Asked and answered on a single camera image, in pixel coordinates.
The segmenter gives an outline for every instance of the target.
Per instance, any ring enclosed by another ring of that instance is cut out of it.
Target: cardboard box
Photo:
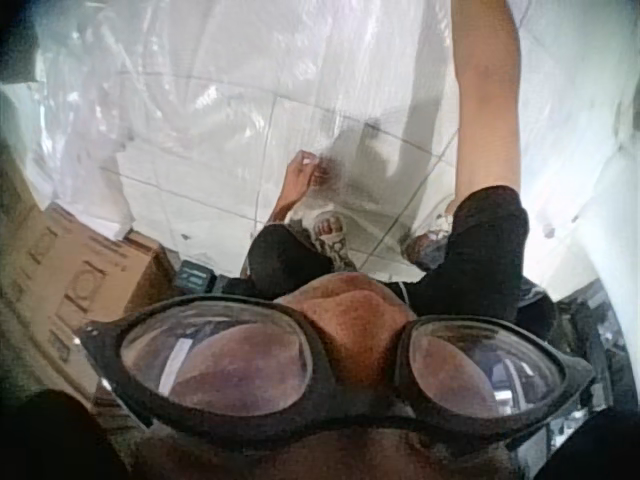
[[[136,232],[110,241],[57,205],[32,209],[2,257],[4,300],[47,361],[87,400],[99,379],[73,331],[173,295],[173,267],[158,242]]]
[[[29,187],[22,178],[8,147],[0,142],[0,251],[20,228],[31,209],[36,208]]]

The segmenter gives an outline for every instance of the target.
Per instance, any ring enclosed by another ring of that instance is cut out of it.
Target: hand
[[[287,166],[284,184],[278,204],[293,207],[304,198],[313,182],[320,158],[311,152],[300,150]]]

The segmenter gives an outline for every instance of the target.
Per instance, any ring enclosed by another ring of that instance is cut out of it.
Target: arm
[[[452,0],[460,88],[456,198],[504,185],[520,188],[520,45],[506,0]]]
[[[517,193],[518,36],[505,0],[452,0],[452,12],[460,86],[453,228],[444,263],[405,289],[418,315],[513,321],[529,228]]]
[[[289,212],[309,191],[320,159],[311,152],[300,150],[287,166],[280,196],[267,220],[269,223],[284,222]]]

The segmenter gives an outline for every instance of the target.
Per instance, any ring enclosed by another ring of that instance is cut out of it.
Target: nose
[[[390,386],[395,340],[413,316],[404,305],[388,303],[370,290],[309,300],[298,297],[289,305],[303,312],[323,334],[338,381],[352,387]]]

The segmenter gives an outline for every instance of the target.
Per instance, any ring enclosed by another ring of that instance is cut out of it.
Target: goggles
[[[354,426],[481,448],[537,429],[593,378],[584,360],[511,324],[467,316],[408,323],[395,344],[390,392],[339,384],[322,332],[270,302],[182,297],[76,333],[141,423],[157,420],[229,451]]]

